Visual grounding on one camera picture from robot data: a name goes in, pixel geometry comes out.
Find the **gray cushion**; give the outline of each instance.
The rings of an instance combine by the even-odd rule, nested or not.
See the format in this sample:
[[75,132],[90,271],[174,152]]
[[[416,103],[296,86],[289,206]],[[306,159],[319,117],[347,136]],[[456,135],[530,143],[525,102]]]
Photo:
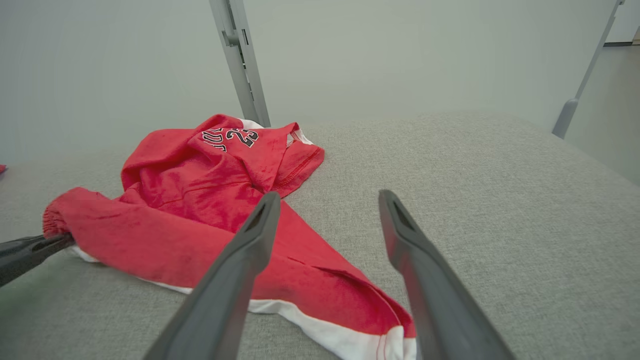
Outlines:
[[[387,261],[378,190],[395,191],[521,358],[640,354],[640,188],[507,115],[301,121],[326,158],[287,202],[408,307]],[[74,186],[115,197],[129,148],[0,176],[0,240],[41,232]],[[68,252],[0,288],[7,359],[139,359],[184,300]],[[335,358],[275,315],[247,316],[239,358]]]

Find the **wrinkled fabric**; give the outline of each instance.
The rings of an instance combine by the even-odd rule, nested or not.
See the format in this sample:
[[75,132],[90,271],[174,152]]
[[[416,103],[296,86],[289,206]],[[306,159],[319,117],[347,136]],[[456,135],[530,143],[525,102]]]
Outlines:
[[[84,188],[60,195],[45,210],[44,233],[71,232],[83,252],[108,266],[170,287],[194,288],[263,194],[285,197],[323,159],[324,150],[295,123],[263,129],[215,115],[196,129],[149,134],[122,169],[119,198]],[[252,301],[262,301],[253,304],[256,312],[280,313],[343,358],[406,358],[406,340],[415,341],[409,314],[286,202],[281,205],[271,261],[253,287]],[[306,320],[285,315],[281,306],[264,306],[264,300],[292,304]],[[355,335],[325,339],[324,322]],[[392,329],[400,330],[399,336],[394,330],[393,341]],[[368,342],[354,340],[360,334]],[[378,342],[377,349],[370,349],[371,341]]]

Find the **clothing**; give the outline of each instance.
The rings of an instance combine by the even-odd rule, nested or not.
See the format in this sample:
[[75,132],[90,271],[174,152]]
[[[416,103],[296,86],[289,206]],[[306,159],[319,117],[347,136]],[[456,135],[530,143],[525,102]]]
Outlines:
[[[44,233],[70,231],[83,258],[189,293],[262,195],[285,197],[323,159],[295,123],[215,115],[149,134],[124,165],[121,197],[72,189],[45,210]],[[410,315],[284,201],[249,311],[282,315],[344,359],[415,358]]]

